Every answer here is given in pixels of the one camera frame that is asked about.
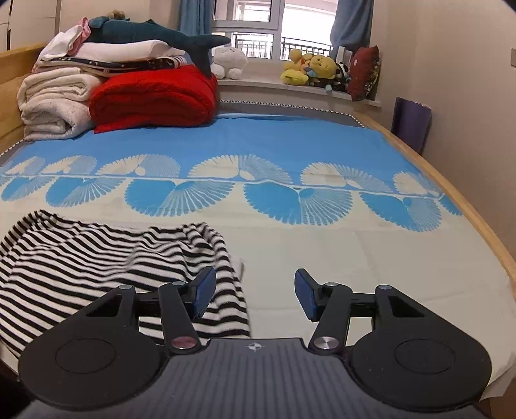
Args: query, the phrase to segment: red folded blanket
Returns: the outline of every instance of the red folded blanket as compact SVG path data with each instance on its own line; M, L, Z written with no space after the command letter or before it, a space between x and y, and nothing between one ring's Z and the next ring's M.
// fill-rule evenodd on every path
M142 125L196 126L215 116L217 79L195 66L122 74L90 99L95 133Z

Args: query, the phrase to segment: purple yoga mat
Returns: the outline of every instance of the purple yoga mat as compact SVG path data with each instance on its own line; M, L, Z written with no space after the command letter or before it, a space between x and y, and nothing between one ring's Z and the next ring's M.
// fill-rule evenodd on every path
M391 132L421 154L430 131L432 110L421 103L396 98Z

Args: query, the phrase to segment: blue curtain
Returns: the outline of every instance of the blue curtain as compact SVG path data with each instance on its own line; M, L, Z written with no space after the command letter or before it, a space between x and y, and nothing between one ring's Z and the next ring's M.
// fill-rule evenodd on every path
M369 46L373 0L339 0L335 22L331 28L330 41L335 59L339 46L356 52L361 46Z
M182 0L179 30L186 35L212 33L214 0Z

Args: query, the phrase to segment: black and white striped shirt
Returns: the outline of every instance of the black and white striped shirt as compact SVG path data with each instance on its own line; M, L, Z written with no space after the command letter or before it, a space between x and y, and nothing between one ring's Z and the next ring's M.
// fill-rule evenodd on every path
M202 339L247 337L240 280L222 236L204 223L175 229L114 228L40 210L18 221L0 243L0 337L19 356L23 348L120 284L136 292L191 281L213 266L217 287L202 319ZM141 317L140 331L163 343L161 321Z

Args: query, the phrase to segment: pillow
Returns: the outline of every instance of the pillow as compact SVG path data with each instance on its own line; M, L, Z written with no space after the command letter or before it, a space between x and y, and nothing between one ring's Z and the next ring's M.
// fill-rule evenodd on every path
M359 48L351 59L349 68L351 80L347 87L347 92L354 102L367 97L378 79L379 72L380 51L378 47Z

